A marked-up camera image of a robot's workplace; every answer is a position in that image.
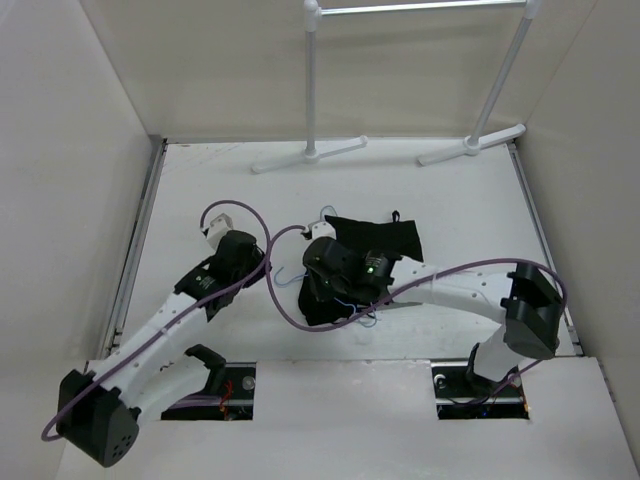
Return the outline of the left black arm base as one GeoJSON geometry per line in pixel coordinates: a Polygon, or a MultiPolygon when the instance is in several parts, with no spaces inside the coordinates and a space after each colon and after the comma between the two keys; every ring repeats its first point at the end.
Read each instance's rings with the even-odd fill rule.
{"type": "Polygon", "coordinates": [[[165,410],[164,421],[248,421],[253,419],[256,363],[228,363],[202,344],[191,347],[186,356],[196,359],[208,371],[204,386],[165,410]]]}

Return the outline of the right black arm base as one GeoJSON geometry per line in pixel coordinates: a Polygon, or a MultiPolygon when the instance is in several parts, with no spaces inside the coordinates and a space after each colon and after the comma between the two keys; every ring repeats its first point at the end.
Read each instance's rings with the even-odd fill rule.
{"type": "Polygon", "coordinates": [[[528,420],[529,409],[517,370],[503,381],[471,380],[463,365],[432,368],[439,420],[528,420]]]}

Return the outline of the black trousers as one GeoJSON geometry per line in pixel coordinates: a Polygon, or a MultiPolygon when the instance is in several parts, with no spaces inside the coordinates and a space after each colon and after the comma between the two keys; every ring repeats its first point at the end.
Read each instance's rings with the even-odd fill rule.
{"type": "MultiPolygon", "coordinates": [[[[370,250],[383,250],[422,261],[423,253],[417,226],[414,220],[403,221],[398,211],[392,213],[392,221],[373,223],[333,215],[324,215],[321,220],[329,222],[336,230],[336,240],[348,249],[367,254],[370,250]]],[[[360,303],[340,296],[362,310],[369,302],[360,303]]]]}

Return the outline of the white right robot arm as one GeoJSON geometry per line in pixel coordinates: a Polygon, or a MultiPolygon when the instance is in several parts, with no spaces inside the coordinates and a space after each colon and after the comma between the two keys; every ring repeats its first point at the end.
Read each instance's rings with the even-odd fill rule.
{"type": "Polygon", "coordinates": [[[526,359],[556,355],[565,289],[542,265],[512,259],[505,273],[482,272],[482,261],[441,269],[396,252],[358,253],[331,237],[314,240],[302,261],[319,299],[341,295],[365,307],[435,305],[495,322],[495,332],[472,348],[463,373],[475,395],[497,392],[526,359]]]}

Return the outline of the light blue wire hanger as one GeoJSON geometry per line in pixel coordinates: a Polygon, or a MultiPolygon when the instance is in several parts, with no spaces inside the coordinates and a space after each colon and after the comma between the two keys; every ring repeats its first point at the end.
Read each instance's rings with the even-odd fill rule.
{"type": "Polygon", "coordinates": [[[349,319],[353,315],[357,315],[362,310],[360,306],[349,303],[344,298],[335,297],[329,302],[318,302],[311,292],[311,281],[308,271],[282,281],[279,275],[283,270],[283,267],[276,270],[273,275],[273,283],[277,288],[288,288],[298,282],[302,283],[297,304],[308,326],[335,324],[342,320],[349,319]]]}

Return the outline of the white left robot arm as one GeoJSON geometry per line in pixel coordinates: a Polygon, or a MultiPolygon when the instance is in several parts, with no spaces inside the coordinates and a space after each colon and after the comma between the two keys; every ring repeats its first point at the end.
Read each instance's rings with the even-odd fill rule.
{"type": "Polygon", "coordinates": [[[179,399],[219,395],[226,361],[197,339],[241,289],[262,278],[263,265],[254,236],[225,232],[214,254],[178,281],[129,340],[88,372],[72,370],[62,379],[57,434],[109,468],[128,453],[144,423],[179,399]]]}

